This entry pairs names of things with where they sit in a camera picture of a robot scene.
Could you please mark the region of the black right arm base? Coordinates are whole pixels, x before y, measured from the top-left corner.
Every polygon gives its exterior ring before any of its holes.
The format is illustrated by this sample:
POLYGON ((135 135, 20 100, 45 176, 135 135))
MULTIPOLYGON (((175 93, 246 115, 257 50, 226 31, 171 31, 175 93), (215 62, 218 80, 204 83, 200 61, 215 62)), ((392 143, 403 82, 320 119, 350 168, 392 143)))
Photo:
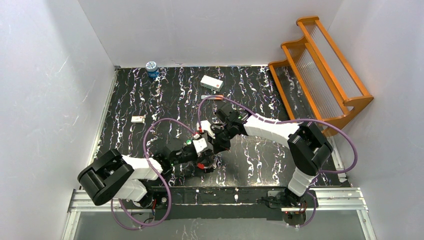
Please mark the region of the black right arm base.
POLYGON ((283 221, 296 229, 309 224, 319 207, 315 191, 307 190, 302 196, 297 196, 286 188, 270 190, 256 202, 265 204, 270 209, 287 209, 282 211, 283 221))

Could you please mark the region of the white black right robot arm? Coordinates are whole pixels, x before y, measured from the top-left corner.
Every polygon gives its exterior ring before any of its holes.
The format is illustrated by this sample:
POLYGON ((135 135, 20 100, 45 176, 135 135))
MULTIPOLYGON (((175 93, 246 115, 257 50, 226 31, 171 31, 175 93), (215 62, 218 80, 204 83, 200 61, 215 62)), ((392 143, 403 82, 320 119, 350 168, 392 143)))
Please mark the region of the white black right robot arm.
POLYGON ((333 152, 333 147, 316 124, 279 123, 248 110, 235 110, 224 104, 215 111, 221 121, 212 124, 204 120, 198 129, 208 133, 215 153, 227 151, 236 135, 260 137, 279 143, 289 149, 295 170, 284 193, 286 199, 299 199, 305 195, 310 183, 319 174, 333 152))

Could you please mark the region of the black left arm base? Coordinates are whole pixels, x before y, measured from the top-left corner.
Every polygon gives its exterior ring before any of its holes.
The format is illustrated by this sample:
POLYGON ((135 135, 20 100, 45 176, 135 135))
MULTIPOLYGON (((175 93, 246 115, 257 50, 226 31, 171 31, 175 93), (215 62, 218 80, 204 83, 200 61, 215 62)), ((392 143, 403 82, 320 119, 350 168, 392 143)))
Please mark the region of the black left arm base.
POLYGON ((146 194, 141 200, 134 201, 132 203, 141 209, 155 210, 166 209, 169 203, 169 195, 164 186, 147 186, 146 194))

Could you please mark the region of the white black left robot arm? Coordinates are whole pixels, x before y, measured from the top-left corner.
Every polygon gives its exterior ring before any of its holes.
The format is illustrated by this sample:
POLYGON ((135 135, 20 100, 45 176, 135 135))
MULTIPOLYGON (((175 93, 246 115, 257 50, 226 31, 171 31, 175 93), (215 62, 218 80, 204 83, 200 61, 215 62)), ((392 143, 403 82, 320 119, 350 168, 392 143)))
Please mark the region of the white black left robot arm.
POLYGON ((203 138, 185 142, 172 139, 150 158, 130 157, 111 149, 84 168, 77 181, 96 206, 112 199, 139 202, 148 193, 143 181, 155 181, 182 164, 212 170, 214 151, 203 138))

